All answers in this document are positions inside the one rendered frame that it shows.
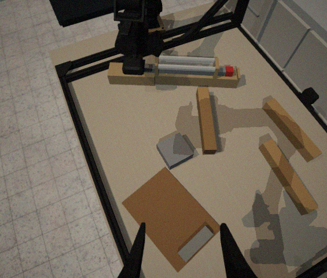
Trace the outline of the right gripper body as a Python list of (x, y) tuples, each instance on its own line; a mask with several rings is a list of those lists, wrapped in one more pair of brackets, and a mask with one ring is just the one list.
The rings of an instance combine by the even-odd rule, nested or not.
[[(144, 26), (146, 29), (146, 34), (149, 35), (149, 28)], [(133, 56), (129, 56), (132, 58), (125, 58), (123, 60), (122, 71), (125, 75), (143, 75), (145, 68), (145, 61), (143, 61), (143, 57), (141, 56), (141, 47), (142, 42), (144, 42), (145, 31), (141, 34), (138, 50), (136, 54)], [(137, 56), (138, 54), (138, 56)]]

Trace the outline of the red cube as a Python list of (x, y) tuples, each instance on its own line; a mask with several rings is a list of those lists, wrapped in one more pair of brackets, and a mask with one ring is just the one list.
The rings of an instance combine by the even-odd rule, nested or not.
[(234, 72), (233, 67), (226, 66), (226, 75), (225, 76), (232, 77), (233, 72)]

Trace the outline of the brown clipboard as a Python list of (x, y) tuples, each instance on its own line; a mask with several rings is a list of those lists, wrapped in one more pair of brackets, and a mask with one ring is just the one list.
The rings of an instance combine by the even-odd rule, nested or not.
[(219, 231), (220, 226), (176, 180), (148, 189), (131, 215), (179, 272)]

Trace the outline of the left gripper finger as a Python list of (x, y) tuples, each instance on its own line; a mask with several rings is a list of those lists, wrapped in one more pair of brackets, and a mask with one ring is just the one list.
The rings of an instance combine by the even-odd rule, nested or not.
[(127, 261), (117, 278), (139, 278), (145, 245), (145, 222), (142, 222)]
[(258, 278), (244, 256), (225, 223), (220, 225), (221, 246), (227, 278)]

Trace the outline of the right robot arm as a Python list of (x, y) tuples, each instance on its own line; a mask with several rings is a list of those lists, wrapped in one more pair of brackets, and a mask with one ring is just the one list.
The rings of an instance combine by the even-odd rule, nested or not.
[[(124, 12), (118, 12), (119, 9), (124, 9)], [(157, 14), (162, 11), (161, 0), (114, 0), (114, 21), (120, 22), (115, 41), (116, 50), (125, 56), (134, 55), (138, 49), (140, 36), (144, 32), (144, 26), (149, 29), (159, 28)], [(160, 31), (156, 30), (147, 35), (145, 30), (141, 54), (145, 55), (147, 52), (159, 57), (163, 47), (164, 41)]]

